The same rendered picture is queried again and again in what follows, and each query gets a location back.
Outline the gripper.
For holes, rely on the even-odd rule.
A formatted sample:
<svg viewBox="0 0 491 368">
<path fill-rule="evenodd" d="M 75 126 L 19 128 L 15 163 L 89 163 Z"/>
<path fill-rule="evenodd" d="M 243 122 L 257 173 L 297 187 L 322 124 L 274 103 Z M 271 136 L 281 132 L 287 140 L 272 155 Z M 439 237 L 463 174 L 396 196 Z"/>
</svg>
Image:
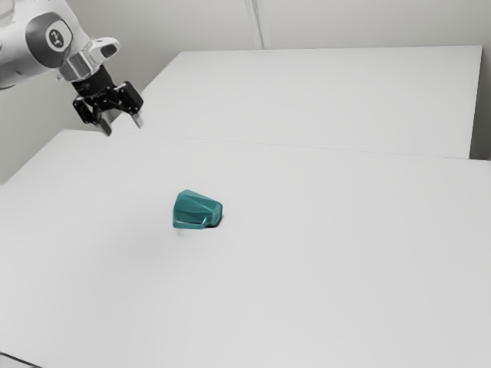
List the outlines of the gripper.
<svg viewBox="0 0 491 368">
<path fill-rule="evenodd" d="M 77 97 L 72 104 L 79 117 L 85 124 L 97 127 L 105 136 L 112 134 L 112 128 L 103 118 L 103 110 L 93 97 L 106 92 L 107 100 L 114 110 L 130 115 L 139 129 L 143 127 L 143 118 L 140 114 L 143 98 L 129 81 L 116 86 L 104 65 L 101 65 L 90 77 L 72 82 L 71 85 L 77 92 Z"/>
</svg>

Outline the teal faceted mug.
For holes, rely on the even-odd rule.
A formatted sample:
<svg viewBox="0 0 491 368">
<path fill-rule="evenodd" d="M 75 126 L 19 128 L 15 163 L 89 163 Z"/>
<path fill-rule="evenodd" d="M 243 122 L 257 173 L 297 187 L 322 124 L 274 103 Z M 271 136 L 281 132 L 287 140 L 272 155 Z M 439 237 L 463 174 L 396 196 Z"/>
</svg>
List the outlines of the teal faceted mug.
<svg viewBox="0 0 491 368">
<path fill-rule="evenodd" d="M 180 229 L 215 228 L 222 220 L 223 205 L 191 190 L 180 192 L 173 206 L 173 227 Z"/>
</svg>

